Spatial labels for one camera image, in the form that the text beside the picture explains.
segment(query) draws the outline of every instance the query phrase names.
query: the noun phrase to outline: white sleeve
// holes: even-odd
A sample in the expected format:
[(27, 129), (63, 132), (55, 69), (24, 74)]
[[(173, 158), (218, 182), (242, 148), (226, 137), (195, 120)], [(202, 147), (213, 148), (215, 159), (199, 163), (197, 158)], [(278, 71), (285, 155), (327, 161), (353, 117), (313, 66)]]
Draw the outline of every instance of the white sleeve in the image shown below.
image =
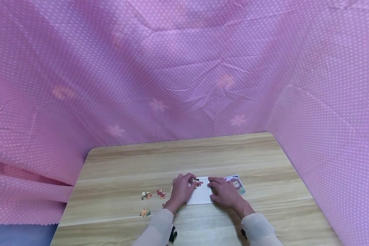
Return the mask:
[(283, 246), (275, 235), (275, 229), (260, 213), (243, 218), (242, 227), (251, 246)]
[(133, 246), (166, 246), (172, 230), (174, 215), (162, 209), (153, 215), (146, 230), (133, 243)]

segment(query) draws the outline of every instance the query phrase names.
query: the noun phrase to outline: wooden table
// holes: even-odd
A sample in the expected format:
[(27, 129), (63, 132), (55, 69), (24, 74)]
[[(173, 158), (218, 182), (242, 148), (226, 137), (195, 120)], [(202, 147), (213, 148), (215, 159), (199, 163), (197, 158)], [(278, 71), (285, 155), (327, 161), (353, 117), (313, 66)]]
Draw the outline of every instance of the wooden table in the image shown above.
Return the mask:
[[(263, 213), (284, 245), (341, 245), (306, 186), (269, 133), (95, 148), (87, 156), (53, 246), (126, 246), (169, 199), (180, 173), (239, 174), (244, 198)], [(141, 200), (143, 191), (153, 193)], [(175, 246), (247, 245), (241, 221), (213, 204), (184, 206), (174, 219)]]

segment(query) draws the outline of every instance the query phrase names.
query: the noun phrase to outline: pink polka dot fabric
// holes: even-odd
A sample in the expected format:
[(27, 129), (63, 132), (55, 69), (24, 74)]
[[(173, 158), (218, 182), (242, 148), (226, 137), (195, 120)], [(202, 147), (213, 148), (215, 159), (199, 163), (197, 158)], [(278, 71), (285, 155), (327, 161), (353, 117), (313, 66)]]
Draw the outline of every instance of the pink polka dot fabric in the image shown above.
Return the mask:
[(0, 0), (0, 224), (58, 223), (91, 148), (262, 131), (369, 245), (369, 0)]

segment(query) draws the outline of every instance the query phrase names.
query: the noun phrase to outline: picture card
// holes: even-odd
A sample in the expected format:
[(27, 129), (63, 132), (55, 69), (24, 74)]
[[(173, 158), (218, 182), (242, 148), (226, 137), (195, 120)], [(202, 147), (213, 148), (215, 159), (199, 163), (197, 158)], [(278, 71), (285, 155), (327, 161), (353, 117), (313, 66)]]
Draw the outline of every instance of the picture card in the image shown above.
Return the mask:
[(224, 178), (226, 181), (231, 181), (234, 185), (234, 187), (236, 188), (236, 190), (239, 192), (239, 194), (243, 195), (246, 193), (245, 188), (242, 185), (241, 180), (239, 179), (239, 175), (233, 175), (233, 176), (228, 176)]

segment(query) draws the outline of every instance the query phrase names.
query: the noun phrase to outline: blue floor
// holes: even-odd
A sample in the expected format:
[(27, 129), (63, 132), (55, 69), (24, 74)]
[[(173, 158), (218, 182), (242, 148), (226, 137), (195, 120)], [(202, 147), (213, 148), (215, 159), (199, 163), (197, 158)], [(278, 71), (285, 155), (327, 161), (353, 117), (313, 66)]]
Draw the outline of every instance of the blue floor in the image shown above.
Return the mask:
[(49, 246), (57, 225), (0, 225), (0, 246)]

